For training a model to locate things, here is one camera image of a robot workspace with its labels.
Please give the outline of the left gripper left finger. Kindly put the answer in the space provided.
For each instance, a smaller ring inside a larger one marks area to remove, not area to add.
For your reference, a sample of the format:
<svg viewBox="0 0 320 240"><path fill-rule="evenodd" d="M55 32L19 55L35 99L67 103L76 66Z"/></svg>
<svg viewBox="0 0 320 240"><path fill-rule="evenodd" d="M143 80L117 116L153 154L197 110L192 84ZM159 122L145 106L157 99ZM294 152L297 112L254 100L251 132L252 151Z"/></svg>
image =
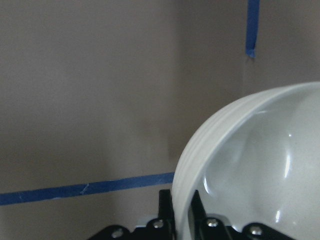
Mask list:
<svg viewBox="0 0 320 240"><path fill-rule="evenodd" d="M172 195L169 189L162 189L158 194L158 214L145 224L134 229L113 224L95 233L90 240L175 240L176 226Z"/></svg>

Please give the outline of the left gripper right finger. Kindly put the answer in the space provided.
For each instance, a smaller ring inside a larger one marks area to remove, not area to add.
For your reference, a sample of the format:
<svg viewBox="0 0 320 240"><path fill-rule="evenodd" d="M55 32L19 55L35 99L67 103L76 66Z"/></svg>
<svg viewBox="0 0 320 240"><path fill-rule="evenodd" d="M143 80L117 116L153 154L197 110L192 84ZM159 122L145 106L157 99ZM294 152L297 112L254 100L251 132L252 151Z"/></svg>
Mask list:
<svg viewBox="0 0 320 240"><path fill-rule="evenodd" d="M318 240L320 199L265 190L230 191L209 199L196 189L188 228L193 240Z"/></svg>

